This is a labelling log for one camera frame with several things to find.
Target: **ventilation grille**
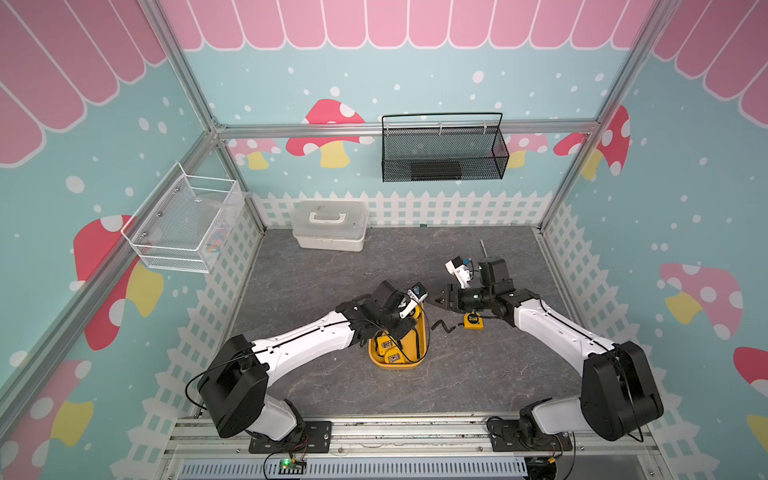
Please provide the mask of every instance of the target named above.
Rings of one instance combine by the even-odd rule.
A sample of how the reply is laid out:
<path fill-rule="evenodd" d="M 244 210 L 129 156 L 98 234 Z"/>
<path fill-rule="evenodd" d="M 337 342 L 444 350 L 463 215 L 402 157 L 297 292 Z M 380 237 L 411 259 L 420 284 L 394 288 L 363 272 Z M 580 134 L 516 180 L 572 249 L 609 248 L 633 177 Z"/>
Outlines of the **ventilation grille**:
<path fill-rule="evenodd" d="M 266 464 L 269 478 L 297 478 L 278 475 L 281 458 Z M 179 480 L 231 480 L 263 478 L 263 458 L 243 460 L 185 460 Z M 524 477 L 525 460 L 503 457 L 449 458 L 310 458 L 301 478 L 489 478 Z"/>

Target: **mushroom decal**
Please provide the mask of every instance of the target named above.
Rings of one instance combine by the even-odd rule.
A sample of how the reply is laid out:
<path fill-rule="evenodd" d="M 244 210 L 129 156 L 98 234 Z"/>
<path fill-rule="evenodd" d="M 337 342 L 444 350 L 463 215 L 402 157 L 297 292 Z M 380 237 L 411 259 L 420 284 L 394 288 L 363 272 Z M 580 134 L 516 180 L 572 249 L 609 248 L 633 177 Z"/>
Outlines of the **mushroom decal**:
<path fill-rule="evenodd" d="M 549 140 L 544 134 L 514 134 L 506 139 L 509 150 L 507 168 L 518 168 L 525 165 L 525 152 L 534 151 L 543 154 L 549 148 Z"/>
<path fill-rule="evenodd" d="M 301 123 L 311 125 L 362 124 L 365 121 L 357 112 L 340 101 L 325 98 L 317 101 Z M 373 137 L 291 138 L 286 144 L 286 150 L 292 155 L 302 157 L 319 148 L 322 152 L 321 167 L 344 168 L 349 165 L 349 155 L 344 151 L 345 141 L 370 145 L 373 143 Z"/>
<path fill-rule="evenodd" d="M 78 280 L 70 284 L 76 290 L 88 280 L 112 247 L 122 238 L 120 229 L 129 215 L 114 215 L 90 222 L 74 237 L 74 265 Z M 85 327 L 85 339 L 93 350 L 101 350 L 112 344 L 123 321 L 125 300 L 136 305 L 141 316 L 152 313 L 163 293 L 163 276 L 149 271 L 134 259 L 128 270 L 109 293 Z"/>
<path fill-rule="evenodd" d="M 710 317 L 717 336 L 728 340 L 739 329 L 743 315 L 741 288 L 726 270 L 705 266 L 665 263 L 660 268 L 659 287 L 680 290 L 667 298 L 667 308 L 685 325 L 702 310 Z"/>
<path fill-rule="evenodd" d="M 733 365 L 755 390 L 768 397 L 768 352 L 739 347 L 733 352 Z"/>
<path fill-rule="evenodd" d="M 603 158 L 607 161 L 611 173 L 614 176 L 618 175 L 627 161 L 630 142 L 629 130 L 629 112 L 621 105 L 608 124 L 608 129 L 603 133 L 597 147 L 590 153 L 581 175 L 587 180 L 594 180 L 600 160 Z M 554 146 L 554 153 L 561 157 L 576 153 L 585 136 L 585 134 L 568 135 Z"/>
<path fill-rule="evenodd" d="M 280 153 L 280 147 L 277 146 L 271 138 L 241 138 L 239 140 L 230 140 L 227 146 L 235 157 L 238 165 L 245 165 L 245 159 L 248 159 L 248 168 L 251 170 L 264 170 L 270 166 L 262 152 L 269 154 Z"/>
<path fill-rule="evenodd" d="M 66 400 L 90 371 L 88 360 L 68 360 L 58 366 L 32 407 L 0 446 L 4 480 L 40 478 L 52 439 L 61 440 L 67 447 L 80 441 L 94 415 L 94 404 Z"/>

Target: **black metal mounting plate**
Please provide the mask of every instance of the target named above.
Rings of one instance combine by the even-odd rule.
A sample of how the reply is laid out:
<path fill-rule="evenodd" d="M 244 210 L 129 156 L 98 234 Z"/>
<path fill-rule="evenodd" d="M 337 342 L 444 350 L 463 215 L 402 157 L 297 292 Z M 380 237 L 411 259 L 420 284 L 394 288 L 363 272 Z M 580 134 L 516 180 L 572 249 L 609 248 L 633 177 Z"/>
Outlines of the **black metal mounting plate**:
<path fill-rule="evenodd" d="M 309 436 L 307 439 L 307 453 L 328 453 L 331 444 L 331 422 L 307 422 L 304 433 Z M 261 435 L 258 439 L 251 439 L 248 445 L 249 453 L 272 453 L 279 452 L 282 445 L 274 442 L 266 435 Z"/>
<path fill-rule="evenodd" d="M 492 419 L 488 422 L 488 436 L 491 439 L 491 445 L 494 452 L 524 452 L 536 450 L 540 452 L 553 451 L 560 453 L 560 443 L 562 451 L 569 452 L 573 449 L 573 444 L 569 436 L 564 433 L 557 435 L 547 435 L 535 445 L 524 445 L 520 440 L 520 428 L 518 420 L 512 419 Z"/>

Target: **wall-mounted basket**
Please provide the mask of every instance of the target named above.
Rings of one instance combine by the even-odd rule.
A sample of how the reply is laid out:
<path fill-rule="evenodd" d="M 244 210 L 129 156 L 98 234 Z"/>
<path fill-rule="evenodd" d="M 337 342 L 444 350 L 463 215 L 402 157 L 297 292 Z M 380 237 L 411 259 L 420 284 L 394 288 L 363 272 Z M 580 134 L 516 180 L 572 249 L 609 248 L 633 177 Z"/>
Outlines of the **wall-mounted basket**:
<path fill-rule="evenodd" d="M 382 180 L 501 179 L 509 160 L 501 123 L 498 112 L 383 115 Z"/>
<path fill-rule="evenodd" d="M 243 191 L 236 180 L 187 175 L 180 164 L 169 176 L 144 219 L 134 222 L 149 198 L 121 232 L 149 268 L 210 273 L 243 209 Z"/>

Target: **box lid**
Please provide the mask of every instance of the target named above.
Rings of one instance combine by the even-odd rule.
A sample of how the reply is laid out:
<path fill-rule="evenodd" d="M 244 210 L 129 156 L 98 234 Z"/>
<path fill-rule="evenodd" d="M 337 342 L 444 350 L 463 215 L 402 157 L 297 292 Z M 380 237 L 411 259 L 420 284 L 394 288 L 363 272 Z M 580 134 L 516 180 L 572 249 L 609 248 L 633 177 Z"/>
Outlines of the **box lid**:
<path fill-rule="evenodd" d="M 368 209 L 363 202 L 304 200 L 291 213 L 293 236 L 360 240 L 365 236 Z"/>

